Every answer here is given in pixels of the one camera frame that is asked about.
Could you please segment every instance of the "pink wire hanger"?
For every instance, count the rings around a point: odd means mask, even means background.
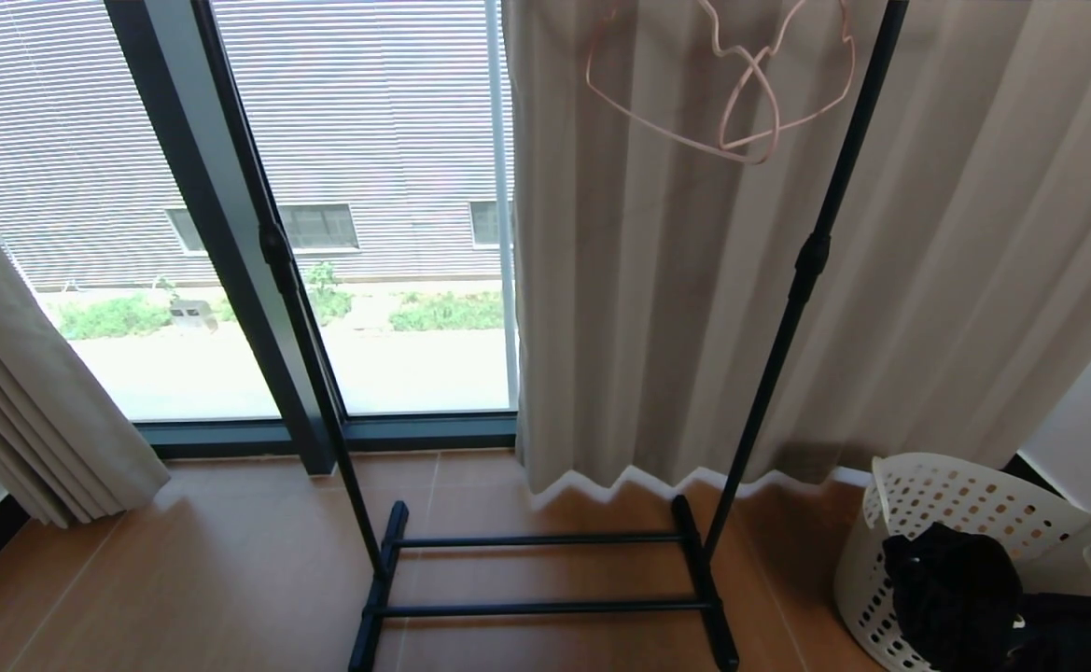
[[[774,56],[778,55],[778,51],[781,49],[781,43],[784,40],[784,32],[790,26],[790,22],[792,21],[793,16],[795,16],[795,14],[798,13],[798,10],[801,10],[803,8],[803,4],[806,4],[806,0],[798,0],[798,2],[793,4],[793,8],[790,9],[790,13],[787,14],[784,21],[781,22],[781,29],[778,32],[777,40],[772,44],[771,47],[766,46],[765,48],[759,50],[756,56],[752,55],[752,52],[746,50],[745,48],[739,46],[739,44],[736,44],[736,46],[732,46],[727,49],[722,48],[720,46],[719,13],[716,13],[715,8],[712,8],[710,1],[708,0],[695,0],[695,1],[697,1],[703,11],[706,11],[707,15],[711,17],[711,51],[714,52],[714,55],[716,55],[720,59],[721,57],[724,56],[738,55],[742,57],[742,59],[745,60],[746,63],[748,63],[748,68],[740,76],[740,80],[736,81],[736,86],[733,88],[732,94],[730,94],[728,97],[728,103],[727,106],[724,106],[723,115],[720,116],[719,133],[717,133],[716,137],[717,145],[707,145],[704,144],[704,142],[699,142],[697,140],[679,135],[679,133],[669,131],[669,129],[666,128],[661,128],[659,124],[650,122],[650,120],[640,118],[640,116],[638,116],[635,112],[632,112],[630,109],[627,109],[627,107],[621,106],[621,104],[613,100],[608,94],[602,93],[602,89],[592,84],[592,82],[590,81],[590,65],[594,61],[594,56],[596,56],[597,46],[599,46],[599,41],[600,38],[602,37],[603,31],[606,29],[606,27],[610,25],[610,22],[612,22],[613,19],[616,17],[616,12],[619,10],[618,3],[613,3],[612,11],[602,19],[602,21],[596,28],[596,33],[594,33],[594,35],[591,36],[590,49],[587,52],[586,81],[588,88],[594,91],[594,93],[599,95],[599,97],[602,98],[604,101],[608,101],[608,104],[610,104],[611,107],[614,107],[614,109],[616,109],[618,111],[621,111],[623,115],[626,115],[627,118],[635,120],[636,122],[643,124],[644,127],[651,128],[652,131],[659,132],[666,137],[681,142],[683,145],[688,145],[688,147],[710,153],[716,157],[729,158],[729,160],[738,161],[741,163],[742,165],[763,165],[763,163],[768,160],[768,158],[770,158],[772,156],[772,153],[777,149],[778,137],[780,136],[780,133],[782,131],[789,131],[789,129],[800,127],[801,124],[810,122],[810,120],[813,120],[817,118],[817,116],[827,112],[832,107],[838,106],[838,104],[843,101],[844,98],[848,98],[849,91],[852,88],[852,77],[853,75],[855,75],[855,39],[853,39],[852,37],[851,22],[849,21],[848,0],[839,0],[840,43],[848,44],[849,47],[848,81],[844,82],[843,84],[842,93],[840,93],[838,97],[836,97],[835,100],[832,100],[831,103],[826,104],[826,106],[819,107],[817,111],[811,112],[810,115],[804,116],[804,118],[800,120],[793,120],[792,122],[784,124],[781,123],[781,115],[777,100],[777,95],[772,93],[772,87],[770,85],[770,82],[768,81],[768,77],[765,75],[765,72],[762,69],[762,61],[765,60],[766,57],[770,57],[771,59]],[[754,133],[753,135],[729,142],[724,140],[724,136],[727,135],[728,120],[732,118],[732,111],[735,110],[736,103],[740,99],[741,91],[745,88],[745,85],[748,84],[748,81],[754,76],[754,74],[757,75],[757,83],[762,86],[766,100],[768,101],[768,106],[770,106],[772,115],[772,127],[768,129],[768,131],[757,132]],[[768,137],[770,142],[768,142],[768,146],[765,149],[765,153],[762,154],[762,156],[759,157],[750,157],[746,156],[745,154],[738,154],[736,152],[732,152],[732,149],[745,147],[745,145],[750,145],[752,142],[758,141],[763,137]]]

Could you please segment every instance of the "tile grout line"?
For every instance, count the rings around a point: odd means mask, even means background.
[[[106,541],[109,541],[110,537],[113,537],[113,532],[118,531],[118,528],[121,527],[122,521],[125,520],[125,517],[128,515],[130,515],[130,512],[123,512],[123,514],[118,518],[118,523],[115,523],[113,527],[110,527],[110,530],[106,535],[106,538],[101,540],[99,544],[97,544],[97,548],[94,549],[94,552],[89,554],[87,560],[85,560],[84,565],[81,565],[81,569],[76,572],[75,577],[72,577],[72,581],[68,581],[68,586],[63,588],[62,592],[60,592],[60,597],[57,598],[53,603],[51,603],[51,609],[47,610],[47,613],[43,615],[43,621],[38,623],[35,631],[33,631],[33,633],[29,634],[29,637],[26,637],[26,643],[24,644],[22,649],[19,650],[19,656],[15,656],[15,659],[11,661],[10,667],[7,668],[7,672],[12,672],[13,669],[19,667],[19,662],[22,660],[22,656],[26,655],[26,649],[29,649],[29,645],[32,645],[35,638],[38,637],[38,634],[40,634],[40,631],[43,631],[43,626],[47,625],[47,622],[50,620],[51,615],[55,614],[55,610],[60,608],[60,604],[63,603],[63,599],[67,598],[68,593],[72,591],[72,587],[76,585],[76,581],[80,581],[81,575],[84,575],[85,571],[88,569],[88,566],[93,564],[94,557],[97,557],[97,553],[100,553],[100,550],[103,548],[106,548]]]
[[[762,559],[757,554],[757,547],[753,544],[752,536],[748,533],[748,528],[746,528],[745,523],[743,521],[742,512],[733,511],[733,518],[735,519],[738,531],[741,531],[741,536],[745,539],[745,544],[748,547],[748,553],[753,556],[753,563],[757,565],[757,569],[759,569],[759,574],[762,574],[762,581],[765,583],[765,590],[768,591],[768,596],[770,596],[772,607],[777,608],[777,613],[781,616],[781,625],[784,626],[784,634],[787,634],[790,638],[790,643],[793,645],[793,651],[798,653],[798,662],[802,663],[802,670],[804,672],[811,672],[811,668],[806,667],[806,656],[802,656],[802,645],[798,641],[798,635],[793,633],[793,628],[790,628],[790,622],[784,616],[784,609],[781,609],[781,600],[777,599],[777,595],[772,592],[772,583],[770,581],[770,578],[768,578],[768,572],[765,568],[765,563],[762,562]]]
[[[442,469],[442,454],[437,454],[437,459],[433,460],[433,480],[429,481],[429,503],[424,507],[424,519],[429,523],[429,516],[433,514],[433,493],[437,490],[437,472]],[[423,552],[417,552],[417,557],[420,559]],[[412,595],[417,592],[417,583],[420,581],[421,572],[420,568],[417,569],[417,574],[412,575]],[[396,672],[404,665],[404,643],[408,641],[408,617],[404,620],[404,627],[399,631],[399,653],[396,653]]]

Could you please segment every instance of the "pile of clothes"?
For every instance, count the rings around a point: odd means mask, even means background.
[[[997,540],[938,523],[885,541],[902,638],[940,672],[1091,672],[1091,597],[1023,595]]]

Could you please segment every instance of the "building window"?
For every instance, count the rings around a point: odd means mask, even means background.
[[[496,216],[494,201],[471,201],[471,230],[476,247],[500,245],[500,218]],[[516,230],[516,213],[512,204],[507,204],[507,213],[512,217],[512,232]]]
[[[173,208],[166,213],[184,249],[204,252],[204,242],[188,209]],[[358,250],[350,205],[280,205],[280,220],[293,250]]]

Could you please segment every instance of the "curtain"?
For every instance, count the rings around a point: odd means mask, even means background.
[[[717,1],[771,43],[792,1]],[[504,1],[523,352],[518,454],[539,492],[630,465],[727,471],[868,63],[848,100],[741,166],[610,109],[584,81],[608,3]],[[714,143],[739,59],[694,1],[622,0],[591,80]],[[783,119],[848,76],[836,3],[766,65]],[[764,131],[755,91],[729,129]],[[928,451],[1002,467],[1091,360],[1091,1],[911,3],[831,257],[745,472],[814,480]]]
[[[68,527],[143,506],[168,478],[0,248],[0,483]]]

